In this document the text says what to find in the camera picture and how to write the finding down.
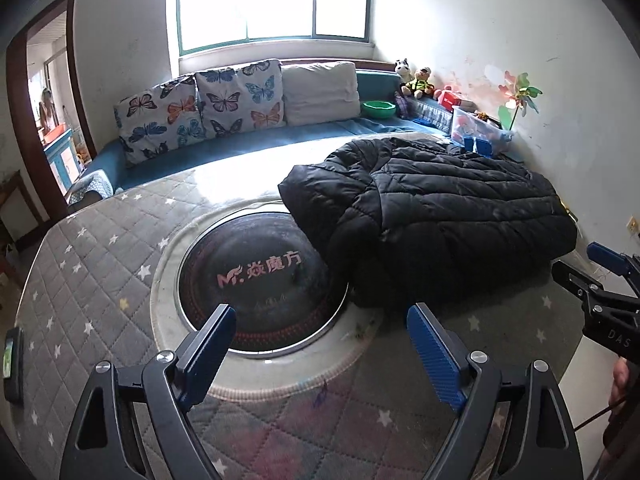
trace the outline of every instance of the blue sofa cover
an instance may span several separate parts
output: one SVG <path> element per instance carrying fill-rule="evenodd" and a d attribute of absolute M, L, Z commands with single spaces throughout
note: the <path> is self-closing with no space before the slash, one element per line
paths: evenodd
<path fill-rule="evenodd" d="M 358 93 L 362 101 L 391 100 L 398 88 L 400 78 L 395 73 L 358 70 Z M 112 189 L 127 190 L 179 171 L 188 170 L 214 160 L 257 152 L 267 148 L 285 146 L 306 140 L 342 137 L 348 135 L 380 134 L 393 132 L 425 131 L 440 132 L 397 117 L 385 120 L 356 118 L 307 126 L 284 126 L 269 130 L 256 130 L 204 140 L 203 142 L 172 150 L 133 167 L 126 166 L 124 151 L 119 140 L 109 142 L 86 168 L 84 175 L 103 170 Z"/>

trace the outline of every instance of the metal bolt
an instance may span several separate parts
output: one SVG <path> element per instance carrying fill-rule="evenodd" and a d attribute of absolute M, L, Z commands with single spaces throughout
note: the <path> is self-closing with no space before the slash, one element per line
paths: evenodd
<path fill-rule="evenodd" d="M 95 365 L 95 371 L 99 374 L 103 374 L 111 370 L 111 363 L 108 361 L 100 361 L 97 365 Z"/>
<path fill-rule="evenodd" d="M 174 353 L 170 350 L 162 350 L 157 356 L 156 361 L 160 363 L 168 363 L 174 358 Z"/>
<path fill-rule="evenodd" d="M 546 372 L 547 370 L 549 370 L 549 365 L 546 364 L 542 359 L 533 361 L 533 367 L 539 372 Z"/>
<path fill-rule="evenodd" d="M 489 358 L 484 352 L 480 350 L 474 350 L 473 352 L 471 352 L 471 360 L 475 363 L 482 364 L 487 362 Z"/>

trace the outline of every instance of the electrical socket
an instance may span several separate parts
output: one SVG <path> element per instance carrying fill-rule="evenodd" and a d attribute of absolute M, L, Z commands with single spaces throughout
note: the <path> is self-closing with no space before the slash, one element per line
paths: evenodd
<path fill-rule="evenodd" d="M 635 217 L 635 216 L 632 216 L 632 217 L 629 219 L 629 222 L 627 222 L 627 223 L 626 223 L 626 228 L 627 228 L 630 232 L 632 232 L 632 233 L 634 233 L 634 234 L 635 234 L 635 233 L 637 233 L 637 232 L 640 230 L 640 228 L 639 228 L 639 226 L 638 226 L 638 220 L 636 220 L 636 217 Z"/>

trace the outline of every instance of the butterfly print pillow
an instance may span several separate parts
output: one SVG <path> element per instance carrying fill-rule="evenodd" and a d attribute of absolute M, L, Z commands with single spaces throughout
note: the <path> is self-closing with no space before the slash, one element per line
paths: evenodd
<path fill-rule="evenodd" d="M 282 69 L 277 59 L 195 73 L 202 123 L 211 137 L 284 126 Z"/>
<path fill-rule="evenodd" d="M 120 142 L 129 164 L 139 164 L 207 138 L 196 92 L 196 78 L 185 75 L 114 106 Z M 227 96 L 222 99 L 230 103 Z"/>

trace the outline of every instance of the brown wooden door frame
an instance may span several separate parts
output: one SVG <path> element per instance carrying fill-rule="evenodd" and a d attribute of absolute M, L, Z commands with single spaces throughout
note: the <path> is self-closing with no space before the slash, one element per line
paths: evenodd
<path fill-rule="evenodd" d="M 42 149 L 38 128 L 33 117 L 31 98 L 29 96 L 29 76 L 27 72 L 27 41 L 40 31 L 47 23 L 66 10 L 66 58 L 69 66 L 71 91 L 78 112 L 78 120 L 84 135 L 87 149 L 92 158 L 96 151 L 94 141 L 89 133 L 89 125 L 84 114 L 76 57 L 74 51 L 74 14 L 75 0 L 55 0 L 33 18 L 18 34 L 14 36 L 6 50 L 6 89 L 14 124 L 15 139 L 18 142 L 22 160 L 27 168 L 33 187 L 47 214 L 53 221 L 67 215 L 66 201 L 60 193 L 47 156 Z"/>

